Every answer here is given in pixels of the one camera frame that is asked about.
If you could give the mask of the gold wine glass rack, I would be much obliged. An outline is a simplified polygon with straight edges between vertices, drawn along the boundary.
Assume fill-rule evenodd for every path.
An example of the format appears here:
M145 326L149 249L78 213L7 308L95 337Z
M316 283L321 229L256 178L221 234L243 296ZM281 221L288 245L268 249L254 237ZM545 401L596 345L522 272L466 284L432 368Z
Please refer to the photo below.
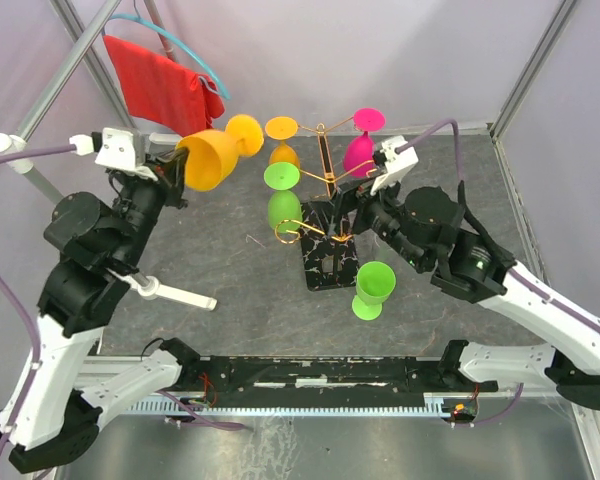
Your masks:
M359 262L354 236L351 233L352 222L349 215L348 221L343 220L343 226L349 228L348 235L330 235L328 226L331 213L330 197L335 192L339 192L340 181L356 177L346 173L345 170L342 174L336 172L327 137L332 130L330 127L320 123L306 130L315 134L318 140L323 173L316 175L306 171L300 162L298 168L300 180L304 177L317 179L325 184L326 193L304 202L300 201L303 219L299 221L300 228L297 231L286 234L274 232L274 234L283 244L300 245L306 285L310 291L353 287L356 285ZM375 171L373 161L369 160L369 163L372 163L373 169L369 170L366 176L370 176Z

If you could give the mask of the magenta goblet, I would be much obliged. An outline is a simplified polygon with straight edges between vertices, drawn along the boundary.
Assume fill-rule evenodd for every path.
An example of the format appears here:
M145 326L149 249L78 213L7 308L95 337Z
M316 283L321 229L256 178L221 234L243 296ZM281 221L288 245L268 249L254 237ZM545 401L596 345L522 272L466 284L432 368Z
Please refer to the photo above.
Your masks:
M385 125L383 113L374 108L362 108L353 115L353 124L361 134L348 145L343 158L343 168L346 173L356 178L364 178L373 169L372 159L374 142L370 137L372 132L381 130Z

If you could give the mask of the orange goblet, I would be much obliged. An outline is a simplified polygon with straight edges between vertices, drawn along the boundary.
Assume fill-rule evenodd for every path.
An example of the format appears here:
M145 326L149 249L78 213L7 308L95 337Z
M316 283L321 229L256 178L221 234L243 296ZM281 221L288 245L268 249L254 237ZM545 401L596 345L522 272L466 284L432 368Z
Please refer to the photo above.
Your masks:
M288 116L277 116L270 119L265 125L265 133L278 142L269 157L269 164L290 163L300 167L296 151L288 144L298 132L298 123Z
M256 155L264 144L264 133L252 116L231 117L224 130L207 129L183 137L176 149L186 151L185 186L211 191L235 169L240 158Z

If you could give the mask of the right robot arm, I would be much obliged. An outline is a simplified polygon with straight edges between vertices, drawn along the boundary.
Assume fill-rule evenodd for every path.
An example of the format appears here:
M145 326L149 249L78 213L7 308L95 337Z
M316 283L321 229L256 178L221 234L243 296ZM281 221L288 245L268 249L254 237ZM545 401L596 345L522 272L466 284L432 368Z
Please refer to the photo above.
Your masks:
M503 315L542 339L532 347L452 341L437 367L458 391L474 383L552 386L564 399L600 411L600 318L557 293L501 247L468 207L465 185L451 199L420 187L403 201L399 185L348 182L331 196L333 217L355 215L352 234L371 230L417 273L457 300Z

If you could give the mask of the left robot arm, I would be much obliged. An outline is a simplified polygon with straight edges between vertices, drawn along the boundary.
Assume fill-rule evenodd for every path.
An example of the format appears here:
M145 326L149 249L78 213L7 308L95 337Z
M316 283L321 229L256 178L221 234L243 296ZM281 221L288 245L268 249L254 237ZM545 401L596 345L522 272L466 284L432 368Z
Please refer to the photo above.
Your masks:
M165 340L135 366L97 386L75 381L92 346L130 286L164 207L184 206L185 152L148 156L149 177L110 168L121 189L107 205L89 192L64 197L45 240L59 252L27 318L32 348L0 411L0 447L21 474L46 472L82 456L104 427L153 392L189 390L200 379L200 356L183 341Z

